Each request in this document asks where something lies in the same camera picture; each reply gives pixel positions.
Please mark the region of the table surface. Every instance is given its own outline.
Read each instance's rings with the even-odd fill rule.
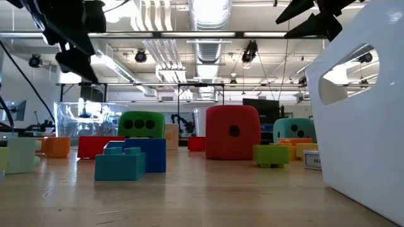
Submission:
[[[94,161],[41,158],[0,182],[0,226],[396,226],[323,182],[301,161],[260,169],[167,151],[167,173],[94,182]]]

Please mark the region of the fluorescent light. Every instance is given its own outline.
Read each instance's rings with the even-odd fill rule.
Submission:
[[[132,83],[109,83],[108,86],[134,86]]]
[[[277,37],[283,38],[286,32],[244,32],[244,37]]]
[[[41,32],[1,32],[0,38],[43,38]]]
[[[143,83],[143,86],[178,86],[175,83]]]
[[[357,81],[354,81],[353,83],[358,83],[358,82],[361,82],[362,80],[370,79],[370,78],[373,78],[375,76],[379,76],[379,73],[376,73],[376,74],[373,74],[373,75],[370,75],[370,76],[366,76],[366,77],[364,77],[362,79],[358,79]]]
[[[153,38],[151,32],[106,32],[106,33],[89,33],[90,38],[114,38],[114,37],[125,37],[125,38]]]
[[[232,44],[231,40],[187,40],[187,44]]]
[[[162,32],[162,37],[234,37],[235,32]]]
[[[359,71],[364,70],[364,69],[367,69],[368,67],[371,67],[371,66],[373,66],[373,65],[375,65],[375,64],[379,64],[379,60],[374,61],[374,62],[372,62],[372,63],[369,63],[369,64],[367,64],[366,66],[362,66],[362,67],[360,67],[359,69],[354,70],[354,71],[351,72],[350,74],[359,72]]]

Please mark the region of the teal foam cube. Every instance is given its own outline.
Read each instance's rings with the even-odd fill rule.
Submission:
[[[317,142],[314,122],[310,119],[278,119],[273,125],[273,142],[278,138],[312,138]]]
[[[140,148],[127,148],[124,153],[122,148],[105,148],[95,157],[95,181],[139,180],[145,172],[146,154]]]

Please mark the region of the beige box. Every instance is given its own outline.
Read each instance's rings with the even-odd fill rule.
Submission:
[[[179,126],[178,124],[166,124],[165,125],[165,140],[167,145],[167,150],[177,150],[178,149],[178,137],[179,137]]]

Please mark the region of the white box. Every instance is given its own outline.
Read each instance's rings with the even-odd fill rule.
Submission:
[[[404,226],[403,12],[403,0],[369,1],[306,69],[325,183],[400,226]],[[374,47],[380,59],[376,85],[335,100],[334,91],[341,86],[325,88],[323,76],[365,44]]]
[[[304,168],[321,170],[321,160],[318,151],[303,151]]]

